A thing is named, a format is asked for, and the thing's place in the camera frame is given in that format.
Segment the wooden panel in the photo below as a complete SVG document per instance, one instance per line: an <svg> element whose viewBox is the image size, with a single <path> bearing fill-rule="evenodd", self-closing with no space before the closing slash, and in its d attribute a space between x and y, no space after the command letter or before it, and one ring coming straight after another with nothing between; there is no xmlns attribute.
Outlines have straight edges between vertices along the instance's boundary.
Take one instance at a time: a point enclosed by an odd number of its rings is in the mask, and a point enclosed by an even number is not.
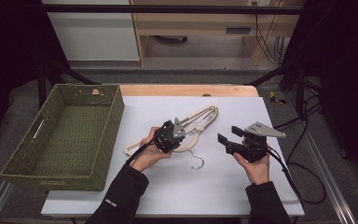
<svg viewBox="0 0 358 224"><path fill-rule="evenodd" d="M124 96L258 96L253 86L234 85L120 85L120 89Z"/></svg>

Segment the woven basket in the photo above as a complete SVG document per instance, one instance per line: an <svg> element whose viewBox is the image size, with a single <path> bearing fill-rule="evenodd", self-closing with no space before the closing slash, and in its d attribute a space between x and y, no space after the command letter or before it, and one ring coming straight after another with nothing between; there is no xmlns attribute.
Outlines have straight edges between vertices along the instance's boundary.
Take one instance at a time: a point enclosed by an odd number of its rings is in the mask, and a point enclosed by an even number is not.
<svg viewBox="0 0 358 224"><path fill-rule="evenodd" d="M58 84L0 176L27 189L104 189L124 110L119 86Z"/></svg>

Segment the person's left hand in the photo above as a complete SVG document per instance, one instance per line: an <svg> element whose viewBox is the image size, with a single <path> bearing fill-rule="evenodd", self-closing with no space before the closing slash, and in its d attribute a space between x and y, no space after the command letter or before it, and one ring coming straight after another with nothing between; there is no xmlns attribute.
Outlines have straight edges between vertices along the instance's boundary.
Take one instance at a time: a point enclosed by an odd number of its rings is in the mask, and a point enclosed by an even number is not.
<svg viewBox="0 0 358 224"><path fill-rule="evenodd" d="M157 130L158 127L152 127L149 135L146 138L142 139L140 146L143 146L144 144L148 143L154 137ZM139 172L143 172L146 168L156 164L156 162L158 162L159 160L170 158L172 153L173 150L168 153L164 153L160 151L156 147L156 145L150 145L135 158L130 167L134 168Z"/></svg>

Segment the hand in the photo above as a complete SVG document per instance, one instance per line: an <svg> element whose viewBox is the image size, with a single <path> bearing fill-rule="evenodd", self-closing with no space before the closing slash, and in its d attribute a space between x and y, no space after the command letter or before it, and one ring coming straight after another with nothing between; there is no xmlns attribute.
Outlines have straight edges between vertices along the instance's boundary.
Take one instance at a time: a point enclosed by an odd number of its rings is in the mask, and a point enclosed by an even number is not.
<svg viewBox="0 0 358 224"><path fill-rule="evenodd" d="M269 154L259 161L248 162L240 154L234 153L234 158L245 169L252 184L260 185L269 182Z"/></svg>
<svg viewBox="0 0 358 224"><path fill-rule="evenodd" d="M146 138L142 139L140 146L143 146L144 144L150 142L157 130L158 127L152 127L149 135ZM160 151L156 147L156 145L150 145L135 158L134 162L130 165L130 167L134 168L139 172L143 172L146 168L154 165L159 160L170 158L172 153L173 150L168 153L164 153Z"/></svg>

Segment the white table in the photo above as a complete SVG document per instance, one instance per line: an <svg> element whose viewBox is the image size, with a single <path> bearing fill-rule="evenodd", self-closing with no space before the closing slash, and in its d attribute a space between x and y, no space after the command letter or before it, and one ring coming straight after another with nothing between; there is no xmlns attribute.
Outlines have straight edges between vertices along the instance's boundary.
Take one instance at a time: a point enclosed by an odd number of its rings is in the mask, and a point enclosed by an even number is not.
<svg viewBox="0 0 358 224"><path fill-rule="evenodd" d="M245 188L250 182L225 147L217 142L221 133L228 140L241 142L231 133L231 126L245 128L256 121L271 126L269 114L260 97L197 97L197 96L124 96L124 115L117 134L111 166L106 181L108 188L126 156L123 148L145 136L150 127L168 119L190 115L206 105L216 105L219 115L200 135L194 153L205 160L200 165L188 152L174 153L169 160L159 161L145 171L150 184L141 198L137 217L244 217L250 213ZM282 157L276 138L268 144ZM270 159L270 178L289 216L303 216L304 211L290 188L282 167ZM51 191L42 215L53 217L89 217L101 203L105 191Z"/></svg>

